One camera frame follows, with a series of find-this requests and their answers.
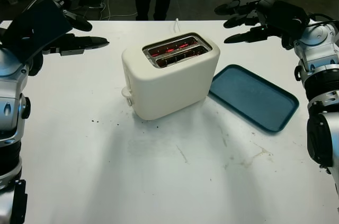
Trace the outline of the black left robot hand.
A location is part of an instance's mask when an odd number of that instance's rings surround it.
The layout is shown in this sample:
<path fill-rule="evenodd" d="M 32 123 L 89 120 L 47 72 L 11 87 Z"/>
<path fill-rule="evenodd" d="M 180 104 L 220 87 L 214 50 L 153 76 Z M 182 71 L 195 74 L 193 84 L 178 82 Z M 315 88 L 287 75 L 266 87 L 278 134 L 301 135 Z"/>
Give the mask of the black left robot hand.
<path fill-rule="evenodd" d="M 73 12 L 77 7 L 99 8 L 103 0 L 34 0 L 1 34 L 1 47 L 21 63 L 38 54 L 82 54 L 105 47 L 103 37 L 77 37 L 72 29 L 90 32 L 90 22 Z"/>

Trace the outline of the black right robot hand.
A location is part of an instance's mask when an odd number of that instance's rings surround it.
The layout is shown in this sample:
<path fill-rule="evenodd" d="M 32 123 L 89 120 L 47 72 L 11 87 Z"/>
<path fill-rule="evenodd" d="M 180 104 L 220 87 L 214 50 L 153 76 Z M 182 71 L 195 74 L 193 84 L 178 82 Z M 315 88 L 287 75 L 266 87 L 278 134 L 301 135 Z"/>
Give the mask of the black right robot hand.
<path fill-rule="evenodd" d="M 257 42 L 268 37 L 299 39 L 309 23 L 304 9 L 281 0 L 232 0 L 215 8 L 217 15 L 228 15 L 224 28 L 251 26 L 250 30 L 227 37 L 224 43 Z"/>

